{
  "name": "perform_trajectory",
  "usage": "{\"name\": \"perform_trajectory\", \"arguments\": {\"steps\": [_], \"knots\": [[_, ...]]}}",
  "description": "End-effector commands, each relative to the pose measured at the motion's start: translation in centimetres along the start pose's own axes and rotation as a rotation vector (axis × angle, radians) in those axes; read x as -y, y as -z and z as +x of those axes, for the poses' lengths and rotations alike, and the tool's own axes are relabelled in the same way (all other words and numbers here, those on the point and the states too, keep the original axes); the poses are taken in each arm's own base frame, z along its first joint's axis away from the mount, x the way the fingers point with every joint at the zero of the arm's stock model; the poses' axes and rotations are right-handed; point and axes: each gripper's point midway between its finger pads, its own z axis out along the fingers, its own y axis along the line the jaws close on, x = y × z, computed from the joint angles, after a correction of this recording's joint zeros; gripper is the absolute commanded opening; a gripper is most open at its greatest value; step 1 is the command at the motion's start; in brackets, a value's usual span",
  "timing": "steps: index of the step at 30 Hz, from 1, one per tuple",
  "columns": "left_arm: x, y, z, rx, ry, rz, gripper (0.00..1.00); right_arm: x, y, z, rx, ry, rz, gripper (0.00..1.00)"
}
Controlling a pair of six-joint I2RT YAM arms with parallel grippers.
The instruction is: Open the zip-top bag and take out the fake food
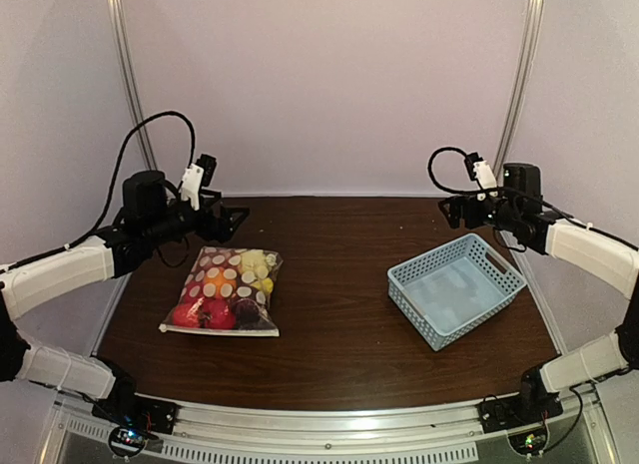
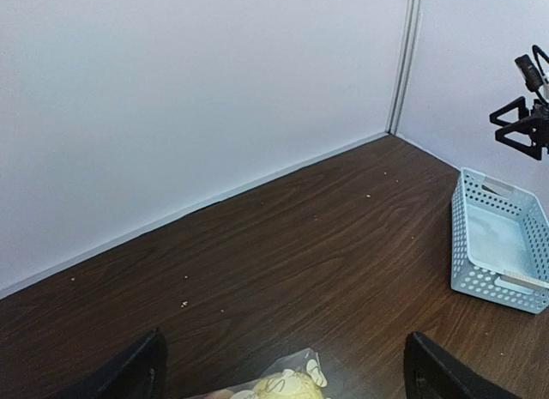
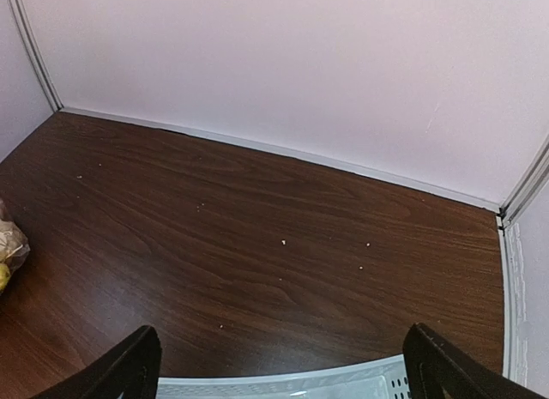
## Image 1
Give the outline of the clear polka dot zip bag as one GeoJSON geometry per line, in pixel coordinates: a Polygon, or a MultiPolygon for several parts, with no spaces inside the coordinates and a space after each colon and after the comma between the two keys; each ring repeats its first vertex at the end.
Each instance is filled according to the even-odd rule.
{"type": "Polygon", "coordinates": [[[161,332],[278,337],[271,298],[283,259],[272,250],[204,246],[161,332]]]}

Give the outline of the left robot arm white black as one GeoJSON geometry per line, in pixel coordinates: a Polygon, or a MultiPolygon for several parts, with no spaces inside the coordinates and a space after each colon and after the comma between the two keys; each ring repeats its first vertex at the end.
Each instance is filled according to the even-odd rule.
{"type": "Polygon", "coordinates": [[[226,242],[248,217],[244,207],[226,208],[207,190],[211,175],[190,165],[179,188],[160,171],[138,172],[122,184],[123,203],[114,219],[44,257],[1,270],[1,378],[28,380],[95,400],[109,397],[118,381],[113,366],[98,358],[54,348],[21,334],[16,320],[75,289],[136,270],[162,245],[193,233],[226,242]]]}

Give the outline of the red fake apple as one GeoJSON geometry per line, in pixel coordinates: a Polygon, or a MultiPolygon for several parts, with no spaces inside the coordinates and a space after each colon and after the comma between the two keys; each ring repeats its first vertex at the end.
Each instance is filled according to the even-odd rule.
{"type": "Polygon", "coordinates": [[[183,328],[202,328],[201,304],[192,302],[177,305],[171,314],[171,324],[183,328]]]}
{"type": "Polygon", "coordinates": [[[236,317],[224,300],[207,301],[202,305],[201,311],[206,329],[231,330],[236,325],[236,317]]]}

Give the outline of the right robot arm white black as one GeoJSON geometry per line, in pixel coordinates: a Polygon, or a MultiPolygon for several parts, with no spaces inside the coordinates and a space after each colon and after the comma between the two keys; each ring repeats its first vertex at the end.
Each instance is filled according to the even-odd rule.
{"type": "Polygon", "coordinates": [[[596,229],[546,203],[539,169],[527,164],[504,167],[499,186],[488,162],[477,154],[464,158],[476,191],[455,191],[439,203],[449,225],[469,230],[491,226],[513,235],[533,250],[575,265],[617,289],[628,299],[621,324],[578,349],[538,366],[522,378],[541,394],[638,368],[638,248],[596,229]]]}

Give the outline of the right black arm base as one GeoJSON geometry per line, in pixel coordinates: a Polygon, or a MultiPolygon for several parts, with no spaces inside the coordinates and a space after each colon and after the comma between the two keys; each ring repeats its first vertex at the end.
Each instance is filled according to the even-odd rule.
{"type": "Polygon", "coordinates": [[[511,450],[527,459],[545,453],[550,446],[548,421],[563,413],[557,397],[538,404],[526,402],[520,394],[485,396],[476,410],[484,434],[505,431],[511,450]]]}

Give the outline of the light blue plastic basket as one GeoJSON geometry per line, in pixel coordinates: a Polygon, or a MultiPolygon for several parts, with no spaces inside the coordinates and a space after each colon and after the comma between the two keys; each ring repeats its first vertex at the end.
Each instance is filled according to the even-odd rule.
{"type": "Polygon", "coordinates": [[[388,295],[430,348],[439,351],[508,306],[526,280],[475,233],[387,271],[388,295]]]}

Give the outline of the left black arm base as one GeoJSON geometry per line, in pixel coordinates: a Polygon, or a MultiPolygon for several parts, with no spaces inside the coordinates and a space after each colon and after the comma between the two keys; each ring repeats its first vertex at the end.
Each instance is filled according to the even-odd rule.
{"type": "Polygon", "coordinates": [[[115,425],[107,445],[115,458],[124,461],[145,451],[161,453],[164,436],[173,433],[179,406],[172,401],[134,394],[130,400],[85,398],[92,405],[92,415],[115,425]]]}

